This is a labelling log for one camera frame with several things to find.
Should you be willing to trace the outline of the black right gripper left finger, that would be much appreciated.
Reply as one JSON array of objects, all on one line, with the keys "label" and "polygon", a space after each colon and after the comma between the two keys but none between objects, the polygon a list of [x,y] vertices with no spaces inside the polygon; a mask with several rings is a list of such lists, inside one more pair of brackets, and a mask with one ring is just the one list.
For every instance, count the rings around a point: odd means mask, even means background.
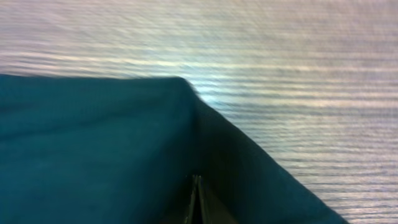
[{"label": "black right gripper left finger", "polygon": [[183,224],[192,224],[193,223],[193,217],[195,215],[195,203],[196,203],[196,198],[197,198],[197,188],[198,188],[198,176],[193,175],[192,176],[192,190],[190,193],[190,200],[187,208],[187,212],[185,214],[185,217],[183,219]]}]

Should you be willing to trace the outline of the black t-shirt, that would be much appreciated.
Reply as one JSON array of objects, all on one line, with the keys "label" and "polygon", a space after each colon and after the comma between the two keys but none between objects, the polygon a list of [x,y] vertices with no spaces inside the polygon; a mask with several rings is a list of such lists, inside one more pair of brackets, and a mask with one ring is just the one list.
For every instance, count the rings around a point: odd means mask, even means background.
[{"label": "black t-shirt", "polygon": [[192,176],[238,223],[343,223],[182,78],[1,76],[2,223],[183,223]]}]

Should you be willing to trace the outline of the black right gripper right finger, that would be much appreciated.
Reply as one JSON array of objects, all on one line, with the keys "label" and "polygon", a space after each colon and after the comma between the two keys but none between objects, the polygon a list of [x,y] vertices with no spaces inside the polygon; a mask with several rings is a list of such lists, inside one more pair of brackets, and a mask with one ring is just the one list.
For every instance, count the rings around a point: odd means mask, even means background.
[{"label": "black right gripper right finger", "polygon": [[238,224],[202,176],[198,176],[198,191],[204,224]]}]

